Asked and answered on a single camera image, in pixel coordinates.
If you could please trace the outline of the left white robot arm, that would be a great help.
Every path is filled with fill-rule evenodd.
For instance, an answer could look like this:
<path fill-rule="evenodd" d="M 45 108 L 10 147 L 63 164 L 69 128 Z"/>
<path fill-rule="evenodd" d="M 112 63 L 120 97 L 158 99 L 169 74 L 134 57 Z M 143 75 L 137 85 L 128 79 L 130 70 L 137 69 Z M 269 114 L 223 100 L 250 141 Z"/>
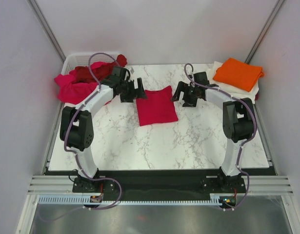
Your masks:
<path fill-rule="evenodd" d="M 84 177 L 84 187 L 91 192 L 100 188 L 101 180 L 95 175 L 98 168 L 94 162 L 91 144 L 94 140 L 93 117 L 107 103 L 119 96 L 121 102 L 131 103 L 136 99 L 146 99 L 142 79 L 137 78 L 137 87 L 130 79 L 130 71 L 115 66 L 112 73 L 95 90 L 75 107 L 66 106 L 62 110 L 60 139 L 66 152 L 75 156 L 78 173 Z"/>

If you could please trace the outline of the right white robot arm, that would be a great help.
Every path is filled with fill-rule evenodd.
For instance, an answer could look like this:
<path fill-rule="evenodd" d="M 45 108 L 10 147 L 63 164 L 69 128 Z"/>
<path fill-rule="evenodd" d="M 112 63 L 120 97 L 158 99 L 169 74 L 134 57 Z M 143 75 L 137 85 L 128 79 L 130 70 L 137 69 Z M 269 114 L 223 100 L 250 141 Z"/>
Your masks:
<path fill-rule="evenodd" d="M 235 186 L 232 176 L 241 173 L 240 161 L 244 145 L 251 141 L 257 131 L 253 102 L 250 98 L 236 98 L 210 84 L 205 72 L 187 76 L 190 83 L 180 81 L 171 100 L 178 101 L 183 93 L 183 107 L 196 107 L 198 99 L 208 101 L 222 110 L 222 128 L 227 138 L 225 158 L 220 166 L 223 176 L 217 186 L 223 192 Z"/>

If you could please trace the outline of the crimson red t shirt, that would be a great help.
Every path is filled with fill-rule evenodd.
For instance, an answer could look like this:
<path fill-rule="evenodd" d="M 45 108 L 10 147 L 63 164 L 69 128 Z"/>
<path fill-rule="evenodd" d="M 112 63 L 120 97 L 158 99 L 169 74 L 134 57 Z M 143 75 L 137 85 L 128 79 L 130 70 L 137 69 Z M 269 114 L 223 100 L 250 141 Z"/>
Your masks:
<path fill-rule="evenodd" d="M 178 121 L 169 85 L 158 91 L 145 90 L 147 99 L 136 100 L 140 126 Z"/>

